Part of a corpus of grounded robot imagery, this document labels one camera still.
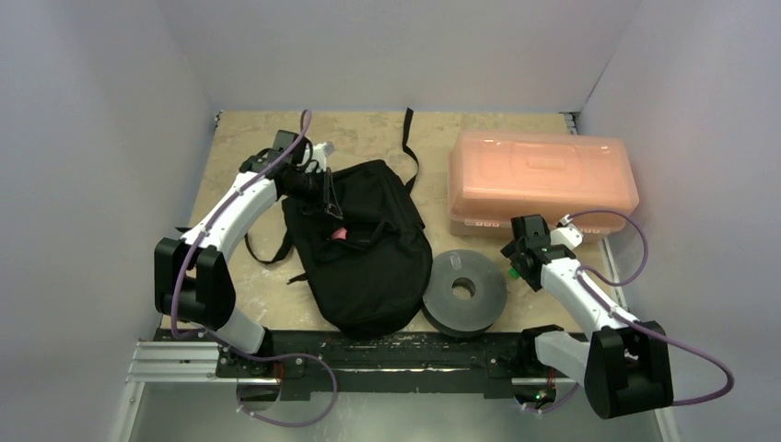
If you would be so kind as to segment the black student backpack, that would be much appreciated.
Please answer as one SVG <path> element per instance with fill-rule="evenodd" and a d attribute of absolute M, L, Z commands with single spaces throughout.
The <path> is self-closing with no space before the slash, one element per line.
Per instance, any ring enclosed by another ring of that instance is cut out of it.
<path fill-rule="evenodd" d="M 353 339 L 368 339 L 404 328 L 423 305 L 433 252 L 411 192 L 382 159 L 332 173 L 344 214 L 324 214 L 321 202 L 283 195 L 283 242 L 268 264 L 292 250 L 317 307 L 328 322 Z M 346 240 L 331 240 L 344 227 Z"/>

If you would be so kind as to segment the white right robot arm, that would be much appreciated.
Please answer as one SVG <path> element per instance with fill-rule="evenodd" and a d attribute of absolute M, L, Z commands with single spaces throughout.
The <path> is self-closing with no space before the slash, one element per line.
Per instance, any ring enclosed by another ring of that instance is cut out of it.
<path fill-rule="evenodd" d="M 570 219 L 551 230 L 541 215 L 510 221 L 513 238 L 501 250 L 532 290 L 552 294 L 585 335 L 580 341 L 549 325 L 522 332 L 511 364 L 538 375 L 547 367 L 574 380 L 602 419 L 666 408 L 673 403 L 665 332 L 623 309 L 585 273 L 574 249 L 582 239 Z"/>

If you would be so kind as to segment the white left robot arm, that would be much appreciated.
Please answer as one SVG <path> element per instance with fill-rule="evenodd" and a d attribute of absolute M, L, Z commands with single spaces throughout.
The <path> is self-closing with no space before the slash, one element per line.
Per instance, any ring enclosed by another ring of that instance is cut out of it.
<path fill-rule="evenodd" d="M 154 302 L 172 322 L 194 323 L 239 351 L 239 365 L 261 377 L 274 367 L 274 351 L 264 345 L 267 330 L 236 304 L 228 262 L 250 227 L 281 196 L 330 202 L 330 142 L 312 143 L 302 133 L 280 130 L 274 143 L 248 157 L 227 193 L 195 226 L 178 238 L 163 238 L 154 249 Z"/>

